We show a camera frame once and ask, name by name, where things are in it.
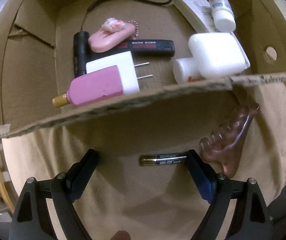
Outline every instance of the metal screw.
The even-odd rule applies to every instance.
[[[27,182],[28,184],[31,184],[33,181],[34,181],[34,178],[33,178],[33,177],[30,177],[30,178],[28,178],[28,179],[26,180],[26,182]]]
[[[66,176],[66,173],[65,172],[61,172],[58,174],[58,179],[64,179]]]
[[[224,173],[219,173],[218,178],[219,179],[226,179],[226,175]]]
[[[256,179],[249,178],[248,181],[250,182],[250,184],[256,184]]]

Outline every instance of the pink bottle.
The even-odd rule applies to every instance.
[[[72,80],[69,90],[53,98],[56,108],[73,104],[76,107],[123,95],[118,67],[111,66]]]
[[[91,50],[105,52],[121,43],[136,32],[131,23],[118,21],[115,18],[107,19],[102,27],[89,37]]]

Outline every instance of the pink keychain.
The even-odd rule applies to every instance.
[[[139,35],[139,25],[136,21],[124,22],[109,18],[97,32],[89,37],[89,44],[94,52],[105,52],[133,34],[135,34],[133,39]]]

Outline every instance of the white bottle cap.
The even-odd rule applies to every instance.
[[[236,29],[233,14],[226,10],[217,10],[212,13],[215,27],[223,33],[231,33]]]
[[[173,61],[173,73],[178,84],[203,79],[199,73],[197,61],[193,57],[175,59]]]

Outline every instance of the cardboard box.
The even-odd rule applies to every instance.
[[[0,138],[120,111],[145,107],[165,99],[188,100],[195,93],[232,90],[286,80],[286,21],[273,0],[229,0],[236,17],[236,35],[251,62],[250,74],[175,84],[170,58],[134,58],[149,61],[137,68],[141,92],[84,106],[55,109],[52,98],[67,91],[73,74],[73,35],[80,31],[87,7],[96,0],[9,0],[0,13]],[[101,4],[88,14],[84,30],[95,32],[110,17],[136,20],[141,39],[168,39],[174,58],[190,57],[188,38],[193,28],[169,5],[157,7],[130,0]],[[272,62],[265,50],[277,53]]]

